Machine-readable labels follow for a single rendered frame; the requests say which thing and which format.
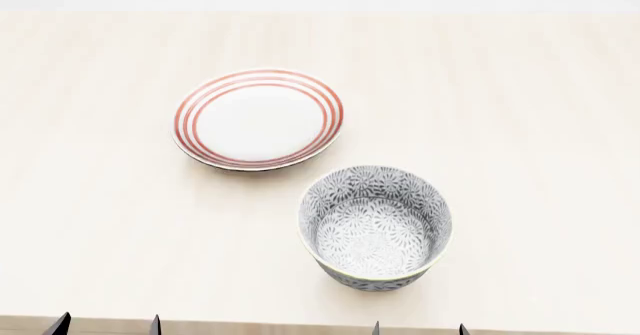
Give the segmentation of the grey floral patterned bowl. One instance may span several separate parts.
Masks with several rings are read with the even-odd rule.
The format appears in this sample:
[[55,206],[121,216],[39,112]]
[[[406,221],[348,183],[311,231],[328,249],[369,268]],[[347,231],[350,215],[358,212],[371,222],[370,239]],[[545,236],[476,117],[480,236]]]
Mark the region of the grey floral patterned bowl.
[[322,176],[297,211],[305,249],[333,280],[365,292],[422,277],[452,240],[444,197],[423,178],[389,166],[350,166]]

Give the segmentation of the white plate with red rings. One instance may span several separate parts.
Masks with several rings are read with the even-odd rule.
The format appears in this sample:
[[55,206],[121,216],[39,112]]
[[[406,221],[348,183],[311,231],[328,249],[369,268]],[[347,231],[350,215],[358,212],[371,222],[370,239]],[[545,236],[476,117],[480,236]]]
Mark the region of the white plate with red rings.
[[219,169],[259,172],[301,163],[340,134],[345,105],[305,73],[251,69],[198,85],[171,118],[175,144]]

